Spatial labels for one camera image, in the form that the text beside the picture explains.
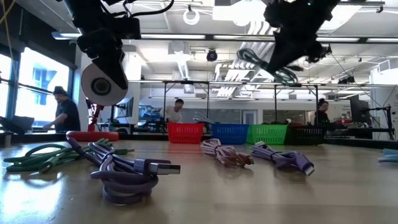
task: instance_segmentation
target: woman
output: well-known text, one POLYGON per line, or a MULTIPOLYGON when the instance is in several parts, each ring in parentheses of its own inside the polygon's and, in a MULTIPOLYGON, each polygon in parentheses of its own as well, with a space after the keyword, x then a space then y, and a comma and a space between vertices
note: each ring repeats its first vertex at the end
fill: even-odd
POLYGON ((330 123, 328 114, 326 114, 328 108, 329 108, 329 103, 325 99, 321 98, 318 102, 318 113, 315 112, 315 120, 314 120, 315 125, 330 123))

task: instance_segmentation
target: plastic basket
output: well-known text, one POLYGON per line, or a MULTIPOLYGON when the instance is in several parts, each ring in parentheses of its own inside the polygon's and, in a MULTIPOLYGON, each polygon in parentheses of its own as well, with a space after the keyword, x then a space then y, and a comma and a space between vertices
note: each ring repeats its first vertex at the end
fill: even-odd
POLYGON ((289 127, 286 132, 285 144, 311 146, 323 144, 326 128, 315 126, 289 127))
POLYGON ((167 123, 171 143, 198 144, 203 134, 203 124, 167 123))
POLYGON ((246 142, 255 144, 263 141, 271 145, 283 145, 285 142, 287 125, 283 124, 251 124, 246 142))
POLYGON ((222 144, 244 144, 248 136, 248 124, 212 124, 211 135, 222 144))

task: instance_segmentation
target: cable tie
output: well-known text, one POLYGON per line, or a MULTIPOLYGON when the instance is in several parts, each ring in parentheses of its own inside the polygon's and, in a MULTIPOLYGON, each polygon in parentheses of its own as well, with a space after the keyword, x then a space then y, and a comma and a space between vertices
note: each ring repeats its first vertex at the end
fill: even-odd
POLYGON ((273 153, 271 153, 271 155, 269 156, 272 162, 276 162, 276 161, 272 158, 272 156, 273 156, 274 154, 277 154, 277 153, 281 153, 281 152, 273 152, 273 153))
POLYGON ((216 146, 216 147, 214 148, 214 155, 216 155, 216 156, 217 156, 217 151, 216 151, 216 149, 217 149, 218 147, 221 147, 221 146, 216 146))

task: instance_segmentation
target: wooden table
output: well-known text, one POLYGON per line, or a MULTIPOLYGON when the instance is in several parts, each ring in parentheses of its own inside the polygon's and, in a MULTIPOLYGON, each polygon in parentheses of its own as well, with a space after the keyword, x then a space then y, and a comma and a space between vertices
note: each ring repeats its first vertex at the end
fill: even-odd
MULTIPOLYGON (((247 169, 225 169, 197 145, 119 141, 128 156, 170 159, 180 175, 161 176, 142 203, 117 206, 102 198, 102 183, 86 160, 45 175, 6 173, 2 162, 0 223, 394 223, 398 222, 398 165, 379 164, 381 151, 334 145, 275 149, 304 152, 310 176, 276 170, 255 158, 247 169)), ((37 144, 0 149, 0 159, 37 144)))

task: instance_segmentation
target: laptop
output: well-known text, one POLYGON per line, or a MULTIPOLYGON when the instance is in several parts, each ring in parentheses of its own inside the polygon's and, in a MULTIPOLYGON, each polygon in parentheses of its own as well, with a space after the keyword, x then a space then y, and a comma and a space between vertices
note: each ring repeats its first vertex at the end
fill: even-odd
POLYGON ((22 116, 13 116, 11 119, 0 117, 0 124, 5 131, 25 134, 28 130, 32 129, 34 120, 34 118, 22 116))

